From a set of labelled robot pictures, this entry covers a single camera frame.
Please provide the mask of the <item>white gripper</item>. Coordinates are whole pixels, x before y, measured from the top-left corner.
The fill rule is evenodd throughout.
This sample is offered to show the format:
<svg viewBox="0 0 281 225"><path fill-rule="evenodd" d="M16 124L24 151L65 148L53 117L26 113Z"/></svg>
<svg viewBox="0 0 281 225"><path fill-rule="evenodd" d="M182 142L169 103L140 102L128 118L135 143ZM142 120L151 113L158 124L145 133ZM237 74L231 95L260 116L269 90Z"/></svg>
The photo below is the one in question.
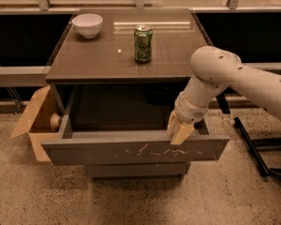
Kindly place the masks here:
<svg viewBox="0 0 281 225"><path fill-rule="evenodd" d="M201 121L207 113L207 107L199 107L188 101L183 92L174 102L174 111L170 113L167 132L171 135L171 144L182 144L194 131L191 124Z"/></svg>

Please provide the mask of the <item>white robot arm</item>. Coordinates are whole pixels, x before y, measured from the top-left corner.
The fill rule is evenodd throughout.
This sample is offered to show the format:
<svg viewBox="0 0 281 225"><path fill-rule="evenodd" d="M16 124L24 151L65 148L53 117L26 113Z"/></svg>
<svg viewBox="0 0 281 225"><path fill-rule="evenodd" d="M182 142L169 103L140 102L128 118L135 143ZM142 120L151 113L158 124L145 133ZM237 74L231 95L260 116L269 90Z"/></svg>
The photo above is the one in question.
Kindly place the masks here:
<svg viewBox="0 0 281 225"><path fill-rule="evenodd" d="M281 121L281 75L249 67L238 55L213 46L195 50L190 68L192 76L176 98L168 122L173 145L193 133L212 99L228 87Z"/></svg>

